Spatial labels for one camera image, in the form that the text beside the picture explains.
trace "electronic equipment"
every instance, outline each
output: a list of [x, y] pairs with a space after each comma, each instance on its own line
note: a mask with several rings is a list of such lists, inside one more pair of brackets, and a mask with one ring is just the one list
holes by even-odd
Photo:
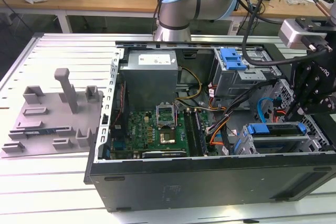
[[[250, 65], [240, 44], [115, 43], [87, 170], [107, 211], [293, 201], [336, 173], [328, 131], [336, 123], [285, 120], [288, 69]], [[284, 58], [272, 44], [250, 44], [248, 53]], [[218, 181], [220, 190], [207, 186]]]

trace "black computer case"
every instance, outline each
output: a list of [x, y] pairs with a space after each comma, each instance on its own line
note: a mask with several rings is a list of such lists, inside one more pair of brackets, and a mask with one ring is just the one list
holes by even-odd
[[[273, 60], [284, 58], [275, 45], [260, 46]], [[290, 77], [290, 66], [279, 69]], [[335, 121], [313, 118], [335, 146]], [[108, 212], [296, 201], [336, 177], [336, 154], [94, 163], [94, 152], [85, 182], [92, 181]]]

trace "blue latch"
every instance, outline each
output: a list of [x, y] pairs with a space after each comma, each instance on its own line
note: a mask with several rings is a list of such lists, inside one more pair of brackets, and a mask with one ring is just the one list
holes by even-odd
[[269, 129], [265, 123], [252, 123], [247, 126], [249, 134], [266, 134], [269, 133]]
[[246, 70], [247, 66], [242, 63], [242, 57], [234, 48], [221, 48], [220, 56], [225, 62], [227, 70]]
[[303, 123], [298, 123], [298, 127], [303, 134], [307, 133], [307, 128]]

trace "wire bundle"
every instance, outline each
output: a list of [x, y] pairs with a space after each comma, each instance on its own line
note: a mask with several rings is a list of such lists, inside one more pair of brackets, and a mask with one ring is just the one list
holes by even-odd
[[[208, 110], [208, 111], [218, 111], [218, 108], [215, 108], [215, 107], [211, 106], [210, 101], [209, 101], [209, 108], [199, 106], [199, 104], [194, 100], [194, 98], [197, 98], [200, 95], [200, 93], [202, 91], [202, 83], [199, 80], [199, 78], [197, 77], [197, 75], [195, 75], [189, 68], [182, 67], [182, 69], [187, 71], [188, 73], [190, 73], [196, 79], [196, 81], [198, 82], [198, 89], [197, 89], [197, 92], [195, 94], [188, 95], [186, 97], [178, 97], [178, 98], [176, 98], [176, 100], [187, 108]], [[186, 103], [184, 100], [192, 100], [197, 104], [197, 106], [191, 106], [190, 104]]]
[[269, 86], [269, 85], [274, 85], [280, 78], [276, 79], [271, 79], [268, 81], [263, 81], [260, 82], [253, 87], [249, 88], [242, 94], [238, 95], [231, 103], [230, 105], [226, 108], [226, 110], [223, 113], [223, 118], [212, 125], [211, 127], [208, 128], [208, 132], [212, 134], [212, 137], [210, 139], [210, 145], [215, 145], [215, 144], [220, 144], [222, 145], [223, 143], [219, 142], [214, 142], [215, 136], [217, 132], [224, 126], [229, 120], [230, 115], [233, 113], [233, 111], [238, 108], [243, 102], [247, 101], [250, 96], [259, 88], [262, 88], [264, 86]]

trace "label sticker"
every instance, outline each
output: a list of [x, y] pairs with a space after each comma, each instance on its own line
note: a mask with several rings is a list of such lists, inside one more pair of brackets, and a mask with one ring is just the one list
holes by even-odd
[[215, 97], [215, 90], [214, 89], [209, 89], [209, 96], [210, 97]]
[[170, 55], [139, 55], [139, 65], [170, 65]]
[[40, 134], [38, 131], [25, 132], [26, 135]]
[[229, 155], [229, 151], [228, 151], [228, 149], [227, 149], [225, 146], [223, 146], [223, 148], [222, 148], [222, 152], [223, 152], [223, 154], [224, 154], [225, 156], [228, 156], [228, 155]]
[[257, 57], [257, 54], [255, 52], [247, 52], [247, 54], [250, 56], [250, 57]]
[[228, 136], [237, 136], [237, 130], [231, 130], [231, 133], [227, 134]]

